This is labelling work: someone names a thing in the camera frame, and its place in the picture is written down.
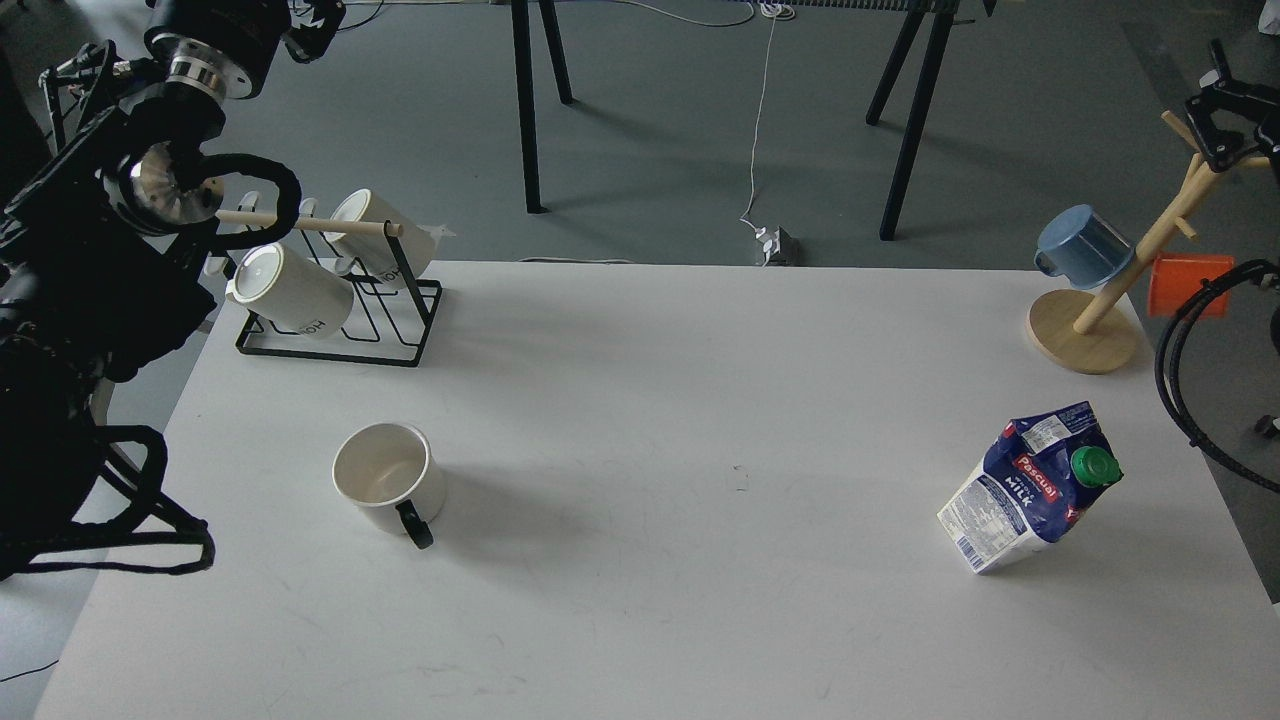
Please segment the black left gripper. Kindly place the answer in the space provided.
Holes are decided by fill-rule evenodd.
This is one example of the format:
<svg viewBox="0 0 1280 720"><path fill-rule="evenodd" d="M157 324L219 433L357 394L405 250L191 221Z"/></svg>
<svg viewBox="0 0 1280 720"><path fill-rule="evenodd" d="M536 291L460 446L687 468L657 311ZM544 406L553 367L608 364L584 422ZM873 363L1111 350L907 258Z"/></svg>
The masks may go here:
<svg viewBox="0 0 1280 720"><path fill-rule="evenodd" d="M291 58L308 64L325 55L340 29L344 1L303 4L308 19L294 26L284 1L147 1L143 42L165 83L215 101L256 97L283 35Z"/></svg>

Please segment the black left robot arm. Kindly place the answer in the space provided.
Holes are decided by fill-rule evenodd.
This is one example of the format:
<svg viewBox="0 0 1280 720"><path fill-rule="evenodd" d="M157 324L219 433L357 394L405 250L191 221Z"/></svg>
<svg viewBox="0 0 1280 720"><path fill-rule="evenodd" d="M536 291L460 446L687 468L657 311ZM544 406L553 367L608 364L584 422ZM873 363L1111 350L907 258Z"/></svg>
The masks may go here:
<svg viewBox="0 0 1280 720"><path fill-rule="evenodd" d="M3 575L87 568L73 553L193 546L166 575L212 565L205 520L163 492L166 445L105 425L110 386L182 347L216 307L206 259L284 238L296 174L242 152L207 155L224 101L255 97L279 47L317 60L342 1L152 1L146 58L110 41L49 68L82 97L77 132L3 205Z"/></svg>

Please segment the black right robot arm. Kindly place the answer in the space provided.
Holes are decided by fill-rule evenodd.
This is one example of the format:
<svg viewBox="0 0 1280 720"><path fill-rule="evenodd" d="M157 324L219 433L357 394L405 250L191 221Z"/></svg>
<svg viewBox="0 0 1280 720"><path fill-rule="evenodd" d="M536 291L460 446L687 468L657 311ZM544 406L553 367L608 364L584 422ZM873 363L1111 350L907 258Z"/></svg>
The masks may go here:
<svg viewBox="0 0 1280 720"><path fill-rule="evenodd" d="M1216 181L1244 167L1277 174L1277 88L1238 79L1219 38L1210 41L1212 68L1199 91L1184 104L1180 131L1196 150L1188 178ZM1243 284L1277 292L1277 261L1204 252L1161 252L1149 279L1148 314L1167 316L1155 350L1155 379L1161 404L1192 447L1230 473L1271 493L1277 482L1249 469L1221 448L1194 419L1181 392L1181 356L1196 324L1221 316L1229 295Z"/></svg>

